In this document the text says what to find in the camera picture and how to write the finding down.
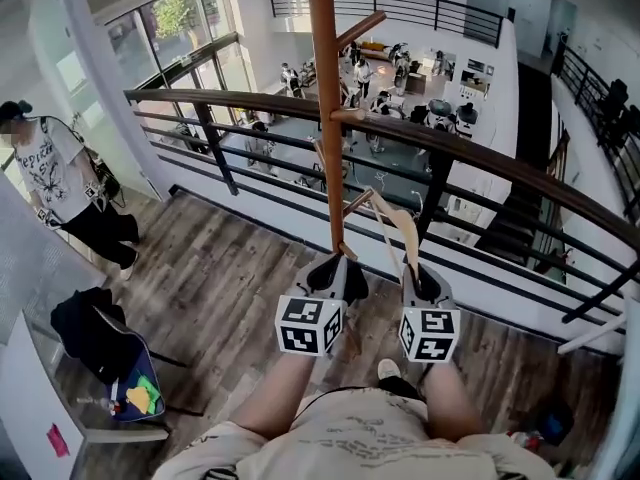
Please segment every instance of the yellow cloth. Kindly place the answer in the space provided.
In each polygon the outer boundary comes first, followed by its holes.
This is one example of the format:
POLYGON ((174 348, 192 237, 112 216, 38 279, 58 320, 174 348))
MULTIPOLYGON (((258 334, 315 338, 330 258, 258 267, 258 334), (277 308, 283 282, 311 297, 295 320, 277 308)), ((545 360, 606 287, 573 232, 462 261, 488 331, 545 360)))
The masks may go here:
POLYGON ((127 400, 135 405, 142 414, 149 412, 151 397, 144 387, 138 386, 134 389, 127 389, 127 400))

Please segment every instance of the sneaker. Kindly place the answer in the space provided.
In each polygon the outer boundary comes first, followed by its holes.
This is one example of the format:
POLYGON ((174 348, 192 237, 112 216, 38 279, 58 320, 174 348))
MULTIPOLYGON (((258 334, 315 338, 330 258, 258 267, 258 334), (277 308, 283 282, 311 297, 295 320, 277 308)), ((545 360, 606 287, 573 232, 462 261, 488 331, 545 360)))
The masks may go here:
POLYGON ((136 252, 136 258, 133 260, 131 266, 120 271, 120 279, 122 279, 123 281, 128 281, 129 279, 131 279, 131 274, 133 274, 133 267, 135 266, 136 261, 138 261, 139 257, 140 254, 136 252))
POLYGON ((400 368, 391 359, 383 359, 378 363, 378 379, 387 379, 389 377, 401 377, 400 368))

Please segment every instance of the laminate flooring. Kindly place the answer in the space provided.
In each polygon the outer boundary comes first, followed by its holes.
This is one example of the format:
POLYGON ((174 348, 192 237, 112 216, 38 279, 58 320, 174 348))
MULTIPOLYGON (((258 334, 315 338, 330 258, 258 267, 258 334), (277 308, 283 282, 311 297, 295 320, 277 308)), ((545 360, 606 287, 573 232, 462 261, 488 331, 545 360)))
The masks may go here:
MULTIPOLYGON (((162 461, 227 418, 279 357, 273 327, 278 297, 318 254, 182 192, 166 204, 129 200, 127 211, 144 237, 141 257, 127 282, 117 268, 106 268, 106 286, 151 350, 191 365, 154 362, 167 403, 205 416, 167 413, 173 432, 165 442, 88 447, 78 477, 90 480, 148 478, 162 461)), ((333 358, 318 361, 308 394, 373 384, 384 357, 395 359, 409 380, 420 374, 419 365, 403 358, 397 339, 399 286, 365 275, 370 296, 349 310, 363 339, 362 355, 347 361, 339 341, 333 358)), ((560 357, 551 341, 466 311, 462 316, 456 362, 492 432, 517 428, 541 398, 562 393, 576 423, 552 453, 588 464, 614 408, 616 361, 584 350, 560 357)), ((78 397, 104 396, 104 387, 75 360, 65 357, 56 376, 86 425, 145 428, 119 426, 98 407, 78 405, 78 397)))

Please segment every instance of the red object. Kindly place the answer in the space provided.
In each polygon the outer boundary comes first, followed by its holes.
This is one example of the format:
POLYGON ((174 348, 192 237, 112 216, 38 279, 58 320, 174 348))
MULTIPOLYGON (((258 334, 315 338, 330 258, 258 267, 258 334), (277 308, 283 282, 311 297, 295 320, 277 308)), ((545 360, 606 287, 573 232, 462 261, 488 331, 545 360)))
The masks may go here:
POLYGON ((51 425, 51 429, 47 432, 47 437, 49 438, 51 446, 53 446, 53 449, 56 451, 58 458, 70 455, 69 447, 62 438, 62 434, 55 423, 51 425))

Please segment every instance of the table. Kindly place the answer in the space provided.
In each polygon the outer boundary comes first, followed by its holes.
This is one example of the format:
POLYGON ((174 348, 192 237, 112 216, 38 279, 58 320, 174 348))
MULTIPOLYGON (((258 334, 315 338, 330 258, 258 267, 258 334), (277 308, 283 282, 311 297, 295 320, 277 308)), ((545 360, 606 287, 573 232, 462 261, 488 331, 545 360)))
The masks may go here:
POLYGON ((421 73, 409 73, 407 85, 404 90, 414 94, 424 94, 427 88, 427 75, 421 73))
POLYGON ((0 363, 0 419, 24 468, 34 480, 71 477, 88 443, 160 441, 165 430, 121 431, 86 428, 73 414, 43 365, 22 311, 0 363), (56 425, 69 454, 57 457, 47 437, 56 425))

